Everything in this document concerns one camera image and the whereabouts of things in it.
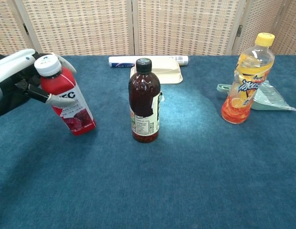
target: orange liquid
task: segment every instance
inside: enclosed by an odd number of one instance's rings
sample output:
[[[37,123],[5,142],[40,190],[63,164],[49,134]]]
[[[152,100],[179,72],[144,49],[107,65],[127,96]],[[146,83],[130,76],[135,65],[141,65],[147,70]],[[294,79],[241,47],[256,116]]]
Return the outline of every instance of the orange liquid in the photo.
[[[237,107],[230,96],[227,97],[221,108],[222,117],[233,124],[239,124],[244,122],[250,115],[250,109],[253,99],[244,107]]]

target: bottle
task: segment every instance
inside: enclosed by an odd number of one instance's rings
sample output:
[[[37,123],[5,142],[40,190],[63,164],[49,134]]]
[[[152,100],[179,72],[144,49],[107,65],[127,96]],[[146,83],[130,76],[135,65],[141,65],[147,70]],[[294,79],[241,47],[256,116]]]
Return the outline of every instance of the bottle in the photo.
[[[128,87],[132,135],[142,143],[152,142],[159,135],[161,84],[151,69],[150,59],[138,59],[137,72],[130,78]]]
[[[55,107],[53,110],[62,118],[74,135],[81,135],[96,127],[96,122],[89,110],[85,99],[78,87],[73,73],[61,66],[55,55],[45,55],[34,63],[41,75],[41,88],[48,93],[73,98],[76,103],[72,106]]]
[[[234,82],[221,109],[226,121],[239,124],[249,117],[258,86],[266,80],[274,63],[275,56],[269,50],[274,38],[273,34],[259,33],[255,46],[240,54]]]

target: orange juice bottle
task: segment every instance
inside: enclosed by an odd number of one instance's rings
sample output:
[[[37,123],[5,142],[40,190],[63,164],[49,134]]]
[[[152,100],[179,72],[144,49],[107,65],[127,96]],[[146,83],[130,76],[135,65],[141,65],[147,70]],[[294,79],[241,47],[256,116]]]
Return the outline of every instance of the orange juice bottle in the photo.
[[[239,124],[249,117],[256,90],[266,80],[274,63],[275,56],[269,50],[274,38],[273,34],[259,33],[255,46],[240,54],[234,82],[221,109],[226,121]]]

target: blue carpet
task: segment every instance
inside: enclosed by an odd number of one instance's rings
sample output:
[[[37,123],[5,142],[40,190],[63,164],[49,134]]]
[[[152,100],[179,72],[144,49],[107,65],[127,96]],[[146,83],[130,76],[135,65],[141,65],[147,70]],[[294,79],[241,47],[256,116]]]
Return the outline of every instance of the blue carpet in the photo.
[[[130,68],[66,56],[97,129],[73,136],[38,101],[0,117],[0,229],[296,229],[296,112],[221,118],[237,56],[191,56],[162,85],[156,141],[132,138]],[[296,108],[296,56],[270,83]]]

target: white bottle cap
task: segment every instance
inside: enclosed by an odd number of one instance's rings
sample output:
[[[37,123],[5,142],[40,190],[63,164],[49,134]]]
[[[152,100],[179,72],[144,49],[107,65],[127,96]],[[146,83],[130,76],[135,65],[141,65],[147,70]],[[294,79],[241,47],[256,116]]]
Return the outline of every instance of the white bottle cap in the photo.
[[[61,71],[61,63],[55,55],[45,55],[34,62],[34,67],[41,76],[52,76]]]

